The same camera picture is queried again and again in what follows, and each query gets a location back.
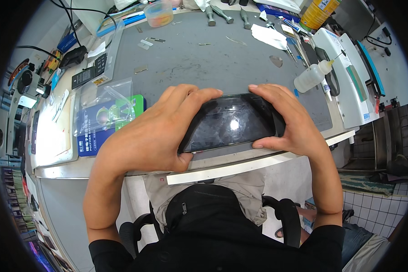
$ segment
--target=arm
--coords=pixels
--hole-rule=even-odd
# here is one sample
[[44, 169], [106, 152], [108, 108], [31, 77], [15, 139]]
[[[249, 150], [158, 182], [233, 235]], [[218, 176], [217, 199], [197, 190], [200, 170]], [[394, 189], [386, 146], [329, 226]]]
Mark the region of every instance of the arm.
[[198, 90], [188, 84], [169, 87], [157, 103], [104, 142], [83, 200], [90, 243], [102, 239], [120, 242], [115, 222], [124, 173], [187, 169], [193, 155], [178, 155], [178, 146], [202, 104], [221, 95], [220, 90]]
[[343, 192], [334, 160], [306, 109], [288, 88], [277, 84], [249, 85], [249, 90], [272, 103], [283, 116], [283, 137], [255, 141], [254, 148], [285, 150], [308, 156], [312, 174], [313, 198], [317, 208], [314, 227], [342, 225]]

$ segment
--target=cracked phone screen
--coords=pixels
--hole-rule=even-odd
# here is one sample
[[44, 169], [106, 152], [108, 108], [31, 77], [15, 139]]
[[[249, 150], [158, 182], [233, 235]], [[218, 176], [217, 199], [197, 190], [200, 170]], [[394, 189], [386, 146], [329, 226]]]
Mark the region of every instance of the cracked phone screen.
[[193, 118], [178, 153], [282, 136], [285, 123], [274, 107], [255, 94], [228, 95], [204, 103]]

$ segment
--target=office chair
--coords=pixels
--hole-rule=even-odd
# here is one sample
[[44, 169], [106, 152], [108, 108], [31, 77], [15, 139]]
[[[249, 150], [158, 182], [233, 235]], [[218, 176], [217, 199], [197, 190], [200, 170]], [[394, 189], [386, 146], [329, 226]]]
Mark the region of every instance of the office chair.
[[[263, 207], [272, 207], [275, 211], [275, 217], [281, 220], [283, 224], [284, 244], [299, 248], [301, 240], [301, 221], [299, 220], [298, 210], [290, 199], [281, 199], [280, 201], [271, 196], [263, 195], [261, 197]], [[141, 228], [144, 225], [154, 225], [158, 239], [163, 238], [163, 232], [160, 230], [159, 223], [154, 216], [153, 207], [150, 202], [150, 213], [139, 216], [135, 222], [125, 222], [120, 227], [121, 242], [126, 250], [136, 258], [139, 254], [137, 242], [141, 240]]]

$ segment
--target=gray pants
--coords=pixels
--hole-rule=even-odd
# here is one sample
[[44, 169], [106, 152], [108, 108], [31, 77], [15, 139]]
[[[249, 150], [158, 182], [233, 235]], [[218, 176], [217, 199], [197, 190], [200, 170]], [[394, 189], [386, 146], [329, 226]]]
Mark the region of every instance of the gray pants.
[[[253, 170], [233, 176], [220, 177], [212, 183], [231, 189], [239, 200], [240, 208], [246, 218], [257, 226], [266, 219], [266, 210], [261, 206], [261, 195], [265, 187], [264, 169]], [[143, 177], [145, 189], [153, 206], [154, 214], [160, 223], [160, 228], [166, 226], [166, 209], [171, 199], [192, 184], [169, 186], [166, 175], [146, 175]]]

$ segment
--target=plastic dropper bottle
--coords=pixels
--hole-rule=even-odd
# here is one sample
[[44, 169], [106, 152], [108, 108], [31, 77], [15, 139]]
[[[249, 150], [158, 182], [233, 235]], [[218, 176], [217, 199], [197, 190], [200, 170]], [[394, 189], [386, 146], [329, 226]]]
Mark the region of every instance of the plastic dropper bottle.
[[305, 93], [314, 86], [320, 84], [325, 75], [332, 70], [334, 60], [322, 60], [319, 64], [312, 64], [297, 78], [294, 79], [294, 87], [298, 92]]

